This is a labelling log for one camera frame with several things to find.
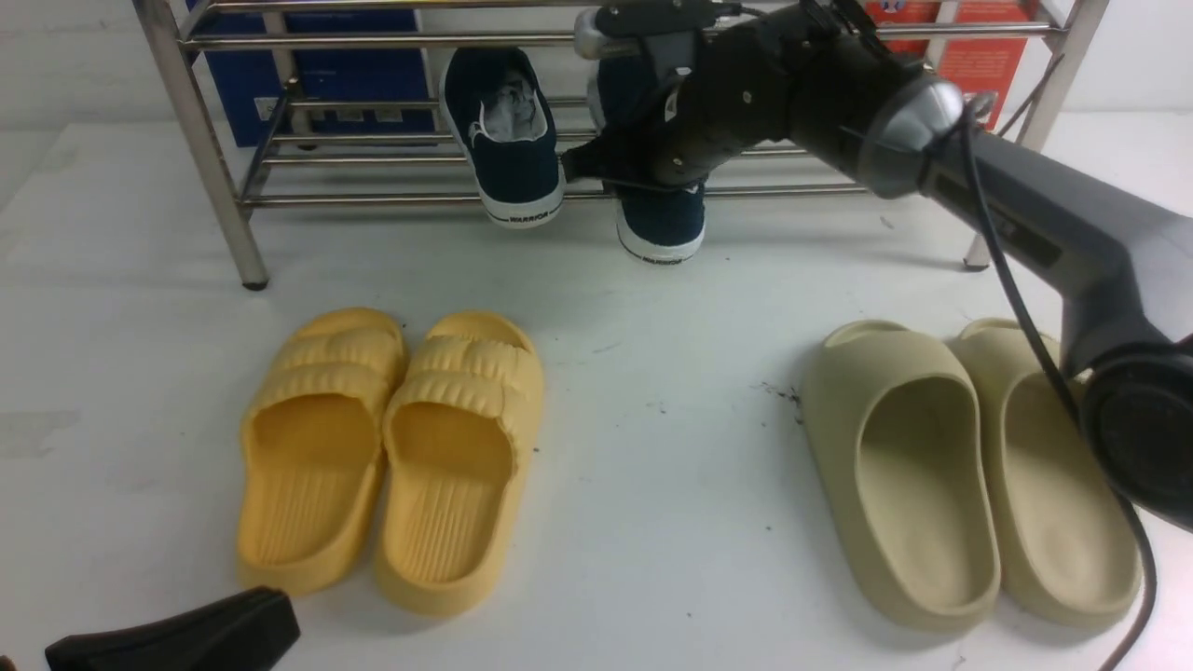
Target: rack leg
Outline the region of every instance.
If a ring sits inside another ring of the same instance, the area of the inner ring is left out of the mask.
[[[246,289],[260,291],[270,276],[248,227],[248,213],[236,202],[228,165],[224,162],[220,140],[211,127],[211,117],[203,101],[187,54],[179,47],[178,21],[169,0],[132,0],[149,50],[161,73],[166,93],[183,128],[183,136],[191,149],[199,180],[211,199],[216,220],[223,232],[233,263]]]
[[[286,19],[280,12],[262,12],[261,19],[265,23],[266,35],[285,35]],[[298,78],[298,66],[295,62],[295,54],[289,49],[274,49],[273,67],[278,70],[278,81],[293,96],[302,97],[302,80]],[[290,128],[295,133],[310,134],[310,117],[303,110],[295,110],[290,115]]]
[[[1024,130],[1019,134],[1019,143],[1024,147],[1037,152],[1044,149],[1044,143],[1056,125],[1061,106],[1064,105],[1064,99],[1069,96],[1074,80],[1077,79],[1081,61],[1089,51],[1109,2],[1111,0],[1073,1],[1069,19],[1065,21],[1068,32],[1057,41],[1052,50],[1052,62],[1049,63],[1052,76],[1044,84],[1039,98],[1027,111]],[[990,250],[981,235],[973,236],[964,263],[966,270],[984,270],[990,266]]]

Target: metal rod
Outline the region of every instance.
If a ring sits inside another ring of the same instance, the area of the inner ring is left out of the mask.
[[[199,0],[194,4],[194,7],[186,14],[186,18],[183,19],[183,25],[178,29],[179,39],[190,39],[191,36],[208,27],[208,24],[218,13],[217,10],[212,10],[211,5],[212,0]]]
[[[806,184],[793,186],[722,186],[705,191],[707,198],[791,198],[811,196],[852,196],[869,193],[857,184]],[[601,201],[613,196],[604,191],[570,191],[565,201]],[[345,193],[258,196],[242,204],[247,208],[316,208],[332,205],[466,205],[480,203],[476,193]]]
[[[1044,21],[981,24],[903,24],[882,26],[883,39],[934,37],[1006,38],[1047,37],[1062,29]],[[200,51],[286,49],[424,49],[434,47],[571,47],[571,31],[537,32],[410,32],[320,35],[220,35],[191,37],[183,45]]]
[[[284,36],[289,32],[286,30],[286,19],[280,12],[265,12],[261,14],[261,20],[265,23],[266,35]],[[302,98],[303,88],[302,81],[298,78],[295,53],[289,49],[274,49],[272,54],[273,67],[278,70],[278,82],[283,87],[289,88],[290,96]],[[295,133],[310,133],[310,116],[303,110],[295,110],[295,113],[290,117],[290,128]]]
[[[248,162],[248,170],[245,171],[245,178],[240,185],[241,202],[260,196],[261,190],[265,189],[265,181],[270,178],[270,159],[274,158],[282,149],[279,144],[272,142],[272,138],[277,135],[278,129],[282,128],[282,122],[285,121],[286,115],[290,113],[290,94],[297,86],[298,80],[296,79],[286,81],[282,88],[282,96],[278,97],[278,101],[273,105],[273,113],[270,115],[270,127],[266,130],[265,138],[256,144],[256,150],[253,152],[253,160]]]
[[[1077,70],[1089,53],[1089,45],[1108,5],[1109,0],[1074,0],[1069,19],[1065,21],[1068,32],[1058,43],[1049,63],[1050,68],[1055,68],[1052,75],[1024,122],[1024,131],[1019,136],[1019,143],[1024,147],[1037,152],[1044,149],[1044,142],[1052,133],[1064,99],[1069,96],[1074,80],[1077,79]]]
[[[556,137],[560,142],[587,142],[596,136],[593,130],[560,130]],[[450,133],[314,133],[284,134],[273,138],[278,144],[446,144],[456,142]]]
[[[168,0],[132,0],[132,6],[141,21],[141,29],[149,42],[161,80],[166,85],[171,105],[178,116],[183,137],[194,159],[199,172],[199,181],[208,192],[211,208],[215,210],[220,230],[228,242],[233,263],[240,273],[240,281],[249,289],[264,289],[270,281],[261,253],[253,240],[248,218],[241,210],[236,192],[233,190],[231,176],[224,164],[220,141],[211,127],[211,117],[203,103],[203,94],[194,81],[186,53],[179,48],[178,23]]]
[[[356,12],[360,10],[497,10],[513,7],[593,7],[631,0],[220,0],[218,11],[256,13],[265,6],[274,12]],[[753,5],[781,5],[790,0],[752,0]]]
[[[580,97],[548,98],[548,105],[552,110],[564,107],[587,107],[588,100]],[[295,100],[290,104],[292,110],[438,110],[439,100]]]
[[[806,156],[808,150],[799,147],[760,147],[742,153],[747,159],[791,159]],[[367,167],[388,165],[453,166],[466,162],[463,154],[408,154],[408,155],[369,155],[369,154],[324,154],[324,155],[286,155],[267,156],[264,165],[274,167]]]
[[[1027,94],[1027,98],[1024,99],[1024,101],[1019,105],[1015,112],[1010,115],[1010,118],[1002,124],[1002,130],[997,133],[999,137],[1006,137],[1007,133],[1009,133],[1010,129],[1014,128],[1016,123],[1019,123],[1019,118],[1032,109],[1032,105],[1036,104],[1036,100],[1037,98],[1039,98],[1040,92],[1044,91],[1045,86],[1047,86],[1047,81],[1052,79],[1052,73],[1056,72],[1056,67],[1059,66],[1063,60],[1064,56],[1062,55],[1059,59],[1053,60],[1051,63],[1049,63],[1049,67],[1044,69],[1044,76],[1041,76],[1040,80],[1036,82],[1036,86],[1032,88],[1032,92]]]
[[[1020,0],[1020,6],[1022,6],[1025,12],[1030,12],[1033,7],[1033,2],[1036,14],[1032,19],[1037,21],[1047,21],[1058,27],[1065,26],[1065,12],[1057,6],[1056,0]],[[1068,33],[1065,32],[1049,37],[1044,41],[1044,44],[1046,44],[1052,53],[1056,53],[1061,43],[1064,41],[1065,35]]]

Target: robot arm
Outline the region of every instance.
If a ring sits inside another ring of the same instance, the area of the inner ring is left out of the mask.
[[[647,0],[581,14],[577,51],[648,59],[657,87],[637,117],[665,106],[668,121],[606,128],[564,154],[569,180],[675,190],[790,140],[879,197],[919,192],[979,227],[953,84],[891,54],[855,0],[701,36],[733,11]],[[1108,480],[1193,530],[1193,220],[993,135],[970,144],[1002,247],[1064,298],[1061,367],[1093,371],[1081,423]]]

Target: blue box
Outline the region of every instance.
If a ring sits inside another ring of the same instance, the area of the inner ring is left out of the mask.
[[[198,0],[186,0],[193,7]],[[295,35],[320,32],[416,32],[413,10],[295,13],[285,17]],[[265,35],[260,14],[224,14],[204,35]],[[324,100],[426,100],[427,73],[420,49],[344,49],[292,51],[303,94]],[[237,147],[255,147],[267,130],[282,94],[271,51],[204,54]],[[308,112],[316,133],[428,133],[429,110]]]

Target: shoe rack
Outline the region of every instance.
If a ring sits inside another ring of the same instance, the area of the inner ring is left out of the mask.
[[[1076,78],[1081,61],[1098,31],[1111,0],[1071,0],[1069,12],[1059,11],[1055,0],[1043,0],[1034,20],[1025,23],[976,24],[900,24],[883,26],[883,39],[947,39],[947,38],[1038,38],[1052,53],[1045,79],[1038,87],[1034,103],[1019,135],[1019,142],[1041,149],[1061,105]],[[468,10],[507,7],[588,7],[595,0],[203,0],[185,17],[174,16],[169,0],[132,0],[157,70],[169,94],[171,104],[183,128],[183,135],[199,171],[199,178],[211,199],[212,209],[228,250],[236,264],[241,283],[252,290],[268,284],[268,272],[253,240],[249,218],[261,208],[301,208],[329,205],[439,205],[478,203],[475,192],[428,193],[302,193],[267,195],[270,174],[276,170],[296,166],[323,166],[350,170],[363,166],[433,166],[459,165],[459,153],[444,154],[418,150],[412,146],[452,144],[447,133],[420,134],[316,134],[310,130],[309,115],[320,110],[351,109],[418,109],[437,110],[435,100],[408,103],[345,101],[309,99],[303,96],[302,81],[295,68],[293,51],[302,49],[451,49],[457,47],[557,47],[571,55],[570,31],[469,31],[469,32],[375,32],[292,35],[285,30],[284,17],[299,12],[345,12],[364,10]],[[755,4],[783,4],[783,0],[755,0]],[[214,19],[222,14],[260,13],[265,19],[265,35],[212,35]],[[248,170],[239,183],[233,180],[224,162],[223,149],[211,125],[203,93],[196,84],[193,63],[203,51],[267,50],[272,51],[283,82],[283,96],[274,105],[268,131],[253,154]],[[582,98],[549,100],[552,109],[585,106]],[[583,142],[593,136],[592,129],[561,129],[563,144]],[[336,153],[345,147],[406,147],[391,154],[367,155]],[[302,153],[296,148],[317,147],[317,152]],[[785,144],[755,148],[737,160],[804,156],[798,147]],[[581,185],[568,191],[570,201],[610,197],[595,185]],[[709,198],[775,198],[839,196],[866,193],[853,183],[748,186],[709,189]],[[983,269],[989,254],[981,238],[976,238],[965,256],[965,267]]]

